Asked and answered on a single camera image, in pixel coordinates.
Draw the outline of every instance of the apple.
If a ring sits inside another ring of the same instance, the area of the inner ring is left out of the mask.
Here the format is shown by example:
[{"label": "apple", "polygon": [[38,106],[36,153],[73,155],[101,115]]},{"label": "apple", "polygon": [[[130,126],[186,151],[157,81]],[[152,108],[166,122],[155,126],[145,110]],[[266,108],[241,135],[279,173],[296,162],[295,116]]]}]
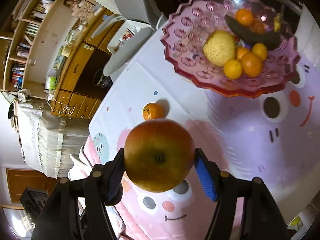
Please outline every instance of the apple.
[{"label": "apple", "polygon": [[191,135],[169,119],[138,124],[124,144],[124,167],[129,179],[150,192],[164,192],[180,184],[194,161]]}]

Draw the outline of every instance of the wooden drawer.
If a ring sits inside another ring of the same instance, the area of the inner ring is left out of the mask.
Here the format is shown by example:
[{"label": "wooden drawer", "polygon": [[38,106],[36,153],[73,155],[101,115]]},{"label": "wooden drawer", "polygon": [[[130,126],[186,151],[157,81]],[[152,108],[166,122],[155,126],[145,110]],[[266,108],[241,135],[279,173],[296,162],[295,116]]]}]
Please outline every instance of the wooden drawer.
[{"label": "wooden drawer", "polygon": [[100,106],[101,102],[102,102],[101,100],[97,100],[97,101],[96,101],[96,103],[94,104],[94,106],[93,106],[93,108],[92,108],[92,110],[91,110],[91,112],[90,112],[90,114],[89,114],[88,119],[92,119],[92,117],[93,117],[94,114],[96,113],[98,107]]},{"label": "wooden drawer", "polygon": [[76,86],[76,83],[87,64],[89,58],[94,52],[95,48],[89,46],[88,44],[81,43],[77,52],[73,56],[73,59],[68,66],[65,76],[61,84],[61,89],[73,91]]},{"label": "wooden drawer", "polygon": [[66,116],[76,117],[82,105],[83,100],[84,100],[84,96],[73,93],[69,101],[69,107],[71,109],[72,114],[71,115],[66,114]]},{"label": "wooden drawer", "polygon": [[77,114],[78,118],[88,119],[97,99],[85,97]]},{"label": "wooden drawer", "polygon": [[52,106],[53,108],[53,115],[60,115],[60,116],[65,116],[65,114],[60,114],[57,111],[62,111],[63,108],[65,107],[65,105],[69,104],[70,98],[71,98],[71,94],[70,92],[67,91],[62,91],[60,90],[58,93],[58,96],[56,98],[56,102],[55,104]]},{"label": "wooden drawer", "polygon": [[108,28],[106,28],[102,33],[95,36],[93,39],[91,39],[90,36],[99,27],[99,25],[103,22],[103,16],[104,15],[110,16],[111,14],[112,14],[112,12],[109,11],[108,9],[106,9],[104,11],[104,13],[101,15],[101,17],[91,27],[91,29],[89,30],[89,32],[87,33],[86,37],[83,40],[85,42],[97,47],[100,44],[100,42],[103,40],[104,36],[106,36],[106,34],[111,30],[111,28],[113,27],[114,24],[109,26]]},{"label": "wooden drawer", "polygon": [[116,32],[119,30],[121,25],[124,23],[124,21],[119,21],[115,25],[113,25],[112,29],[108,32],[108,34],[103,38],[101,43],[99,44],[98,48],[110,53],[110,51],[107,49],[108,43],[111,41],[112,37],[116,34]]}]

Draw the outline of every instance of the drawer handle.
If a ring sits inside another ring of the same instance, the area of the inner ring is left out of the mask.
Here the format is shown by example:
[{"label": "drawer handle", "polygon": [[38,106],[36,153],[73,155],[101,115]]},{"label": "drawer handle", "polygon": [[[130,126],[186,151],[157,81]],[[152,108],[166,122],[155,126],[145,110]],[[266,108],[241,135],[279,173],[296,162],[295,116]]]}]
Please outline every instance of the drawer handle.
[{"label": "drawer handle", "polygon": [[85,49],[89,49],[91,51],[94,51],[94,47],[90,47],[89,45],[84,45],[83,46]]},{"label": "drawer handle", "polygon": [[78,67],[79,67],[79,64],[77,64],[77,65],[75,66],[75,69],[73,70],[73,73],[76,73],[76,72],[77,72]]}]

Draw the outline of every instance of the cartoon mouth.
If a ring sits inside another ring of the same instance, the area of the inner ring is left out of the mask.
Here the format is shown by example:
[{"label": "cartoon mouth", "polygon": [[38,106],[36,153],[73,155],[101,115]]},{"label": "cartoon mouth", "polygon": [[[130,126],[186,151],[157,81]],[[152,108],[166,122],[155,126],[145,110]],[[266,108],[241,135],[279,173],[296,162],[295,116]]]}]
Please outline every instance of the cartoon mouth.
[{"label": "cartoon mouth", "polygon": [[167,216],[164,216],[164,217],[165,217],[165,221],[167,221],[167,220],[179,220],[179,219],[184,218],[186,216],[187,216],[187,214],[184,214],[183,216],[177,217],[177,218],[168,218]]},{"label": "cartoon mouth", "polygon": [[310,115],[311,115],[311,110],[312,110],[312,101],[315,99],[315,97],[314,97],[314,96],[312,96],[312,97],[308,97],[308,98],[309,98],[309,100],[310,100],[309,111],[308,111],[308,114],[307,114],[306,119],[302,122],[302,124],[300,124],[300,127],[305,126],[305,124],[308,122],[309,117],[310,117]]}]

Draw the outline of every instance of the fruit plate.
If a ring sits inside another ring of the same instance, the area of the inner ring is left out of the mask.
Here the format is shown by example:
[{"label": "fruit plate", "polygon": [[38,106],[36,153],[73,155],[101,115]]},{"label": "fruit plate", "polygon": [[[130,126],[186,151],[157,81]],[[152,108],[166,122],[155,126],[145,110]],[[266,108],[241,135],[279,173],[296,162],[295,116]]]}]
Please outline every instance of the fruit plate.
[{"label": "fruit plate", "polygon": [[223,68],[209,62],[202,47],[215,30],[232,31],[224,16],[234,17],[237,10],[250,10],[264,23],[266,31],[273,29],[277,12],[259,0],[189,0],[179,5],[177,12],[169,16],[163,28],[165,59],[171,62],[176,73],[193,81],[201,88],[214,90],[226,97],[244,96],[255,98],[261,94],[284,89],[295,75],[295,65],[300,60],[297,40],[287,22],[281,22],[281,44],[268,52],[262,73],[254,78],[242,75],[236,80],[227,78]]}]

